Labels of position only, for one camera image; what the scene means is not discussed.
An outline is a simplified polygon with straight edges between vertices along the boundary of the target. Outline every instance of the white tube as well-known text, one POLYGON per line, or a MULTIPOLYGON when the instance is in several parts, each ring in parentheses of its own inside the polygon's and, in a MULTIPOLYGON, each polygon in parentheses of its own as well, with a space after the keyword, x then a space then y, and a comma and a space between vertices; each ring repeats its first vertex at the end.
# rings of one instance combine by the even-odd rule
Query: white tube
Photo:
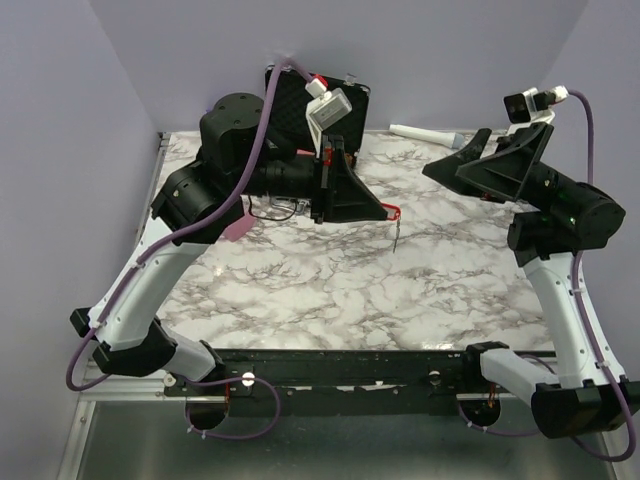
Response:
POLYGON ((458 149, 464 144, 464 137, 455 132, 435 132, 423 128, 406 127, 404 125, 390 125, 389 131, 401 137, 415 138, 426 142, 437 143, 445 147, 458 149))

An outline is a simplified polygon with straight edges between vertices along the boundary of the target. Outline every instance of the marble tabletop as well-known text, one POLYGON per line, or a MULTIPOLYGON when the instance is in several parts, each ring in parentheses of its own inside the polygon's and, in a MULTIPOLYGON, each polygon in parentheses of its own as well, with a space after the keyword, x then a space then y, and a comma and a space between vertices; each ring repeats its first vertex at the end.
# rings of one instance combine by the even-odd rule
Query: marble tabletop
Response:
MULTIPOLYGON (((159 185, 195 158, 197 132, 172 135, 159 185)), ((507 248, 516 208, 457 196, 421 174, 451 151, 366 134, 356 173, 395 224, 258 221, 219 240, 159 311, 214 348, 464 349, 499 340, 552 349, 540 304, 507 248)))

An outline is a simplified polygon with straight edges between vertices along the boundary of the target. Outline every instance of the wall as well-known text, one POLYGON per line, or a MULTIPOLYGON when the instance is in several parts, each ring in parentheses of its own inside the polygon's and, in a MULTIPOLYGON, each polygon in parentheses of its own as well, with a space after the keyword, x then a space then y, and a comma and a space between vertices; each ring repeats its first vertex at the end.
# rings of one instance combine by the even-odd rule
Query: wall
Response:
POLYGON ((294 55, 372 88, 369 128, 504 127, 502 97, 540 82, 586 0, 90 0, 151 118, 194 130, 208 105, 263 91, 294 55))
POLYGON ((68 317, 134 242, 158 137, 84 0, 0 7, 0 478, 53 479, 68 317))
MULTIPOLYGON (((605 250, 585 255, 585 275, 609 342, 640 380, 640 3, 591 0, 544 86, 582 90, 594 109, 595 181, 626 208, 625 223, 605 250)), ((585 178, 586 127, 577 100, 557 108, 546 161, 585 178)), ((636 420, 640 430, 640 421, 636 420)), ((640 454, 634 457, 640 471, 640 454)))

